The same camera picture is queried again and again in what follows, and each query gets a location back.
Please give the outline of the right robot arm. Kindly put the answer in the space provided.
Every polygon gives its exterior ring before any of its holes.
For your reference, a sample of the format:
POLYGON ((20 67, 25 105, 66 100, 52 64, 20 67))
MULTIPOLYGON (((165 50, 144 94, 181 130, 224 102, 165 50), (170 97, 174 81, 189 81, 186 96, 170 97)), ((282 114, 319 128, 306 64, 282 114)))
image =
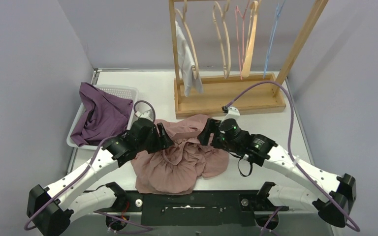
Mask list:
POLYGON ((233 118, 207 119, 197 138, 202 145, 224 150, 251 166, 273 170, 301 185, 293 188, 264 183, 257 194, 260 208, 269 210, 275 206, 316 212, 326 223, 339 228, 351 223, 348 217, 356 200, 353 176, 339 176, 294 158, 272 139, 242 130, 233 118))

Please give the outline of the white skirt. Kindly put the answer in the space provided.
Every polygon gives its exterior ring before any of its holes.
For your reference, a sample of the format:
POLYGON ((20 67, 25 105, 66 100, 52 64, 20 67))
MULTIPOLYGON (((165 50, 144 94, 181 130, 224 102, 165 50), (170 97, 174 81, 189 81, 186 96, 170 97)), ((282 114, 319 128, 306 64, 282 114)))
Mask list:
POLYGON ((178 63, 182 75, 182 80, 184 82, 184 94, 186 97, 189 97, 192 88, 195 88, 198 93, 203 93, 201 77, 200 75, 197 75, 197 77, 195 77, 195 72, 192 69, 193 67, 195 67, 195 61, 190 51, 188 42, 177 21, 175 21, 175 24, 178 63))

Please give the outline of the purple garment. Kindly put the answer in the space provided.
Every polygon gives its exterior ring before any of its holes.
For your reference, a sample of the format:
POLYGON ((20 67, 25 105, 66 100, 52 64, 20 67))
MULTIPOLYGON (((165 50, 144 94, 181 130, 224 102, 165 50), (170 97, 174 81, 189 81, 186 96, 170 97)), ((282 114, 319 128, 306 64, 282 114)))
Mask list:
POLYGON ((79 95, 84 113, 79 117, 70 135, 79 147, 97 146, 101 140, 127 130, 133 101, 106 93, 82 82, 79 95))

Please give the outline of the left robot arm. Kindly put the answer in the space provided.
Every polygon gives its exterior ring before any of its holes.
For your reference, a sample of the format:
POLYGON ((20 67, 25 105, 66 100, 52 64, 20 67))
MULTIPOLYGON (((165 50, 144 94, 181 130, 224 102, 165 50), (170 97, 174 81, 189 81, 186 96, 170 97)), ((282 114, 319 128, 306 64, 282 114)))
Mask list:
POLYGON ((134 159, 142 151, 155 153, 174 145, 162 123, 139 118, 129 130, 105 138, 91 159, 46 187, 36 185, 29 192, 26 231, 37 228, 44 236, 59 236, 71 222, 94 211, 125 206, 126 194, 111 182, 85 191, 108 173, 134 159))

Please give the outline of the pink garment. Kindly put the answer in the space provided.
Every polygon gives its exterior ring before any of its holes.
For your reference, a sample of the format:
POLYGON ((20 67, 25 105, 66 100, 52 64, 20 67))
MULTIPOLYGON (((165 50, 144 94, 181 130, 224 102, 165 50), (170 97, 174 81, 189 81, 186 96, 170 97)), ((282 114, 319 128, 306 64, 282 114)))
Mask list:
POLYGON ((163 124, 174 144, 155 153, 142 151, 131 161, 139 193, 189 194, 199 177, 213 178, 227 170, 229 154, 201 145, 197 138, 208 119, 198 114, 179 122, 155 121, 163 124))

